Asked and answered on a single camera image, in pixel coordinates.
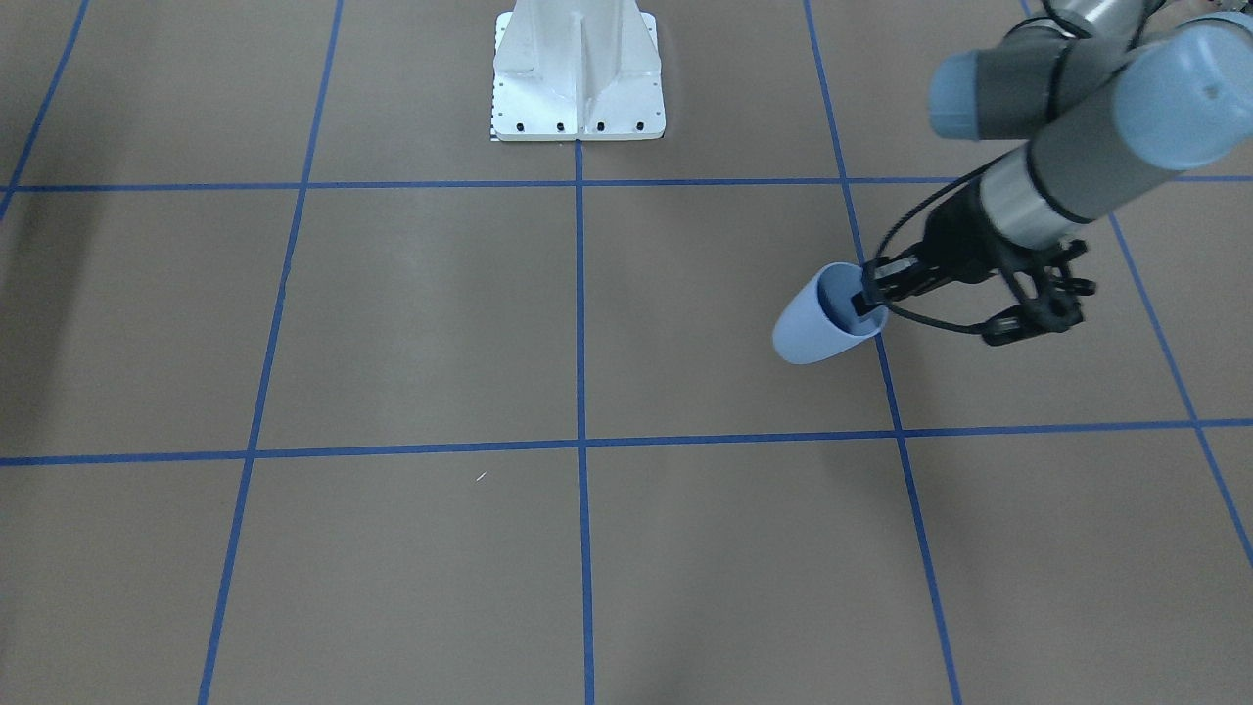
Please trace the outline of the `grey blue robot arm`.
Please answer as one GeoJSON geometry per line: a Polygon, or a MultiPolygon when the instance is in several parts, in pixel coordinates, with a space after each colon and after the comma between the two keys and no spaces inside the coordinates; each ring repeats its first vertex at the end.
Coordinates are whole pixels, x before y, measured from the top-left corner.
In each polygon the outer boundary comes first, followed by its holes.
{"type": "Polygon", "coordinates": [[[1250,139],[1250,10],[1146,34],[1160,8],[1048,1],[997,46],[945,59],[930,84],[933,131],[1015,147],[913,207],[920,240],[886,255],[883,235],[834,304],[903,316],[903,301],[997,277],[1014,303],[984,324],[911,321],[966,336],[1078,326],[1095,291],[1071,272],[1078,230],[1250,139]]]}

